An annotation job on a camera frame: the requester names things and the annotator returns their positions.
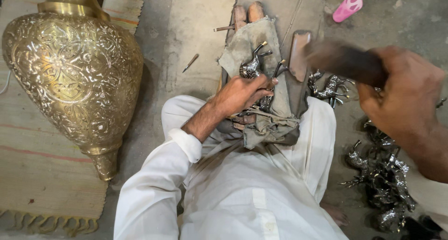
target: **gray cloth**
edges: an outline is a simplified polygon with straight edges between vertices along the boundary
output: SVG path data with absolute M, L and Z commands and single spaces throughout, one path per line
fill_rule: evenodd
M 229 76 L 238 76 L 241 63 L 250 61 L 253 50 L 264 41 L 267 42 L 267 45 L 260 50 L 259 54 L 268 50 L 271 50 L 272 54 L 260 59 L 261 69 L 266 76 L 271 77 L 277 63 L 281 61 L 281 56 L 274 21 L 268 17 L 239 29 L 219 59 L 220 65 Z M 282 143 L 289 132 L 298 129 L 298 120 L 294 119 L 295 117 L 289 107 L 284 73 L 277 79 L 279 83 L 275 87 L 271 106 L 273 115 L 266 117 L 257 114 L 257 121 L 245 126 L 243 134 L 246 148 L 252 149 L 260 142 Z

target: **pile of metal figurines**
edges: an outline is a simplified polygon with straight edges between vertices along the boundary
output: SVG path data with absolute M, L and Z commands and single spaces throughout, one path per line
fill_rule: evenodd
M 363 157 L 358 149 L 361 141 L 358 140 L 345 155 L 346 162 L 360 170 L 360 174 L 341 184 L 349 188 L 365 184 L 370 205 L 380 210 L 374 218 L 374 226 L 380 231 L 400 232 L 405 225 L 405 211 L 413 212 L 416 205 L 406 186 L 409 167 L 397 158 L 400 147 L 393 139 L 370 120 L 363 126 L 373 146 Z
M 267 42 L 261 43 L 252 53 L 252 60 L 249 62 L 241 63 L 240 66 L 240 76 L 243 78 L 251 79 L 260 76 L 263 74 L 263 71 L 260 68 L 260 58 L 264 57 L 266 55 L 272 54 L 272 51 L 268 50 L 266 53 L 258 54 L 261 48 L 267 45 Z M 274 71 L 274 74 L 272 75 L 272 78 L 278 77 L 281 73 L 288 70 L 288 67 L 284 66 L 281 70 L 280 67 L 285 63 L 285 60 L 282 60 L 281 62 L 277 63 L 277 68 Z M 259 109 L 263 112 L 270 113 L 270 108 L 272 104 L 272 98 L 273 97 L 263 97 L 260 99 L 260 101 L 255 104 L 253 107 L 255 109 Z
M 336 75 L 331 75 L 328 77 L 327 81 L 325 82 L 325 87 L 323 90 L 318 90 L 318 87 L 316 85 L 316 81 L 319 80 L 323 74 L 325 74 L 325 71 L 321 71 L 319 69 L 313 71 L 310 74 L 310 77 L 308 79 L 308 87 L 311 90 L 311 96 L 315 97 L 320 100 L 329 99 L 330 100 L 330 106 L 334 109 L 336 107 L 336 103 L 339 102 L 339 104 L 343 104 L 344 102 L 340 99 L 338 99 L 338 96 L 343 96 L 346 98 L 349 98 L 347 94 L 341 94 L 338 93 L 338 89 L 342 88 L 344 92 L 349 92 L 349 89 L 347 86 L 344 85 L 345 82 L 349 82 L 351 84 L 355 84 L 354 82 L 343 79 Z

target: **person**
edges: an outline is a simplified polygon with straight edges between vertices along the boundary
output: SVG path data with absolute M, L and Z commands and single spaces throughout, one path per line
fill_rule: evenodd
M 406 49 L 373 52 L 389 77 L 379 93 L 357 83 L 361 108 L 415 161 L 409 192 L 446 230 L 448 129 L 435 116 L 445 73 Z M 327 103 L 308 98 L 295 146 L 248 150 L 241 135 L 215 129 L 225 117 L 273 95 L 266 89 L 276 82 L 263 75 L 234 77 L 208 102 L 168 100 L 162 109 L 166 140 L 123 185 L 114 239 L 347 239 L 319 206 L 336 132 Z M 182 183 L 185 210 L 178 218 Z

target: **white sleeve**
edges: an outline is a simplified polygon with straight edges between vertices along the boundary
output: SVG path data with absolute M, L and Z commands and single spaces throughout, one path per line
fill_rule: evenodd
M 178 239 L 178 188 L 202 144 L 179 128 L 146 158 L 139 172 L 123 185 L 115 216 L 114 239 Z
M 425 214 L 448 231 L 448 184 L 429 180 L 411 167 L 406 181 L 409 194 L 423 207 Z

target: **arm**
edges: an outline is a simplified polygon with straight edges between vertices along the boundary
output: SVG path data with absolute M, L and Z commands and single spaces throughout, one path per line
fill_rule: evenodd
M 272 96 L 266 88 L 277 82 L 264 75 L 256 79 L 234 77 L 182 129 L 169 131 L 165 143 L 154 149 L 142 169 L 123 185 L 114 239 L 178 239 L 178 187 L 192 163 L 200 159 L 202 143 L 225 117 L 263 96 Z
M 448 129 L 435 116 L 445 72 L 398 47 L 375 49 L 389 72 L 378 93 L 358 83 L 361 108 L 395 140 L 430 180 L 448 183 Z

